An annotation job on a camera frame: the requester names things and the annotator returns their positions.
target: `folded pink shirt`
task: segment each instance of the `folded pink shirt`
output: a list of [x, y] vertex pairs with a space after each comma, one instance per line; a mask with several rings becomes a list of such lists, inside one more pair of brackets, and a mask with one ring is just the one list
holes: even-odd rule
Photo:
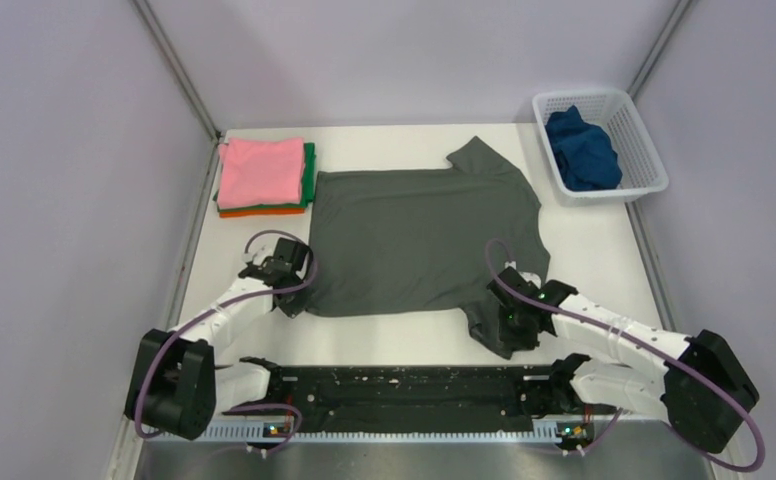
[[230, 138], [217, 147], [223, 162], [217, 205], [221, 209], [300, 203], [304, 141], [255, 142]]

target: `gray shirt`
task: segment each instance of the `gray shirt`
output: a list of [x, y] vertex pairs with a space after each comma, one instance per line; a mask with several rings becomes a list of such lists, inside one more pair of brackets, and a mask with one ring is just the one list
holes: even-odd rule
[[[508, 358], [484, 248], [500, 238], [519, 271], [545, 278], [541, 204], [520, 170], [478, 137], [447, 160], [452, 168], [318, 174], [309, 244], [320, 270], [307, 310], [339, 317], [461, 308], [470, 334]], [[492, 259], [502, 270], [505, 253]]]

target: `blue cloth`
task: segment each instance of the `blue cloth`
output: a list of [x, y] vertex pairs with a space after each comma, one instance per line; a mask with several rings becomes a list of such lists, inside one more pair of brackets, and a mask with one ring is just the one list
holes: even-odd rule
[[568, 189], [585, 192], [618, 187], [623, 174], [612, 141], [602, 128], [585, 123], [576, 106], [550, 115], [545, 128]]

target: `white table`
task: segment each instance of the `white table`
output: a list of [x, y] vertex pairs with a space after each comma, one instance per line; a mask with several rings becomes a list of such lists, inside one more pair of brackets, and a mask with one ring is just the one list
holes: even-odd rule
[[[535, 124], [230, 130], [226, 138], [301, 136], [316, 143], [318, 170], [331, 172], [447, 168], [447, 154], [474, 135], [514, 163], [541, 200], [541, 238], [551, 255], [548, 278], [574, 285], [615, 312], [661, 327], [624, 205], [559, 206]], [[310, 221], [311, 209], [305, 215], [221, 219], [209, 198], [180, 322], [229, 286], [243, 268], [241, 252], [252, 234], [281, 229], [307, 241]], [[275, 238], [265, 237], [265, 242], [272, 245]], [[284, 365], [548, 364], [574, 351], [596, 355], [543, 334], [541, 347], [506, 361], [470, 338], [458, 309], [347, 318], [301, 314], [294, 319], [277, 312], [256, 319], [224, 358], [251, 355]]]

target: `white wall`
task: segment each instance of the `white wall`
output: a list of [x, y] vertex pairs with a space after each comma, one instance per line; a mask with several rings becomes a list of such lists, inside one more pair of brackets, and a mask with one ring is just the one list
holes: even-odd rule
[[776, 479], [776, 2], [696, 5], [638, 108], [671, 178], [643, 205], [678, 321], [740, 357]]
[[101, 478], [208, 148], [129, 2], [0, 1], [0, 479]]
[[676, 0], [151, 0], [218, 128], [510, 122], [627, 88]]

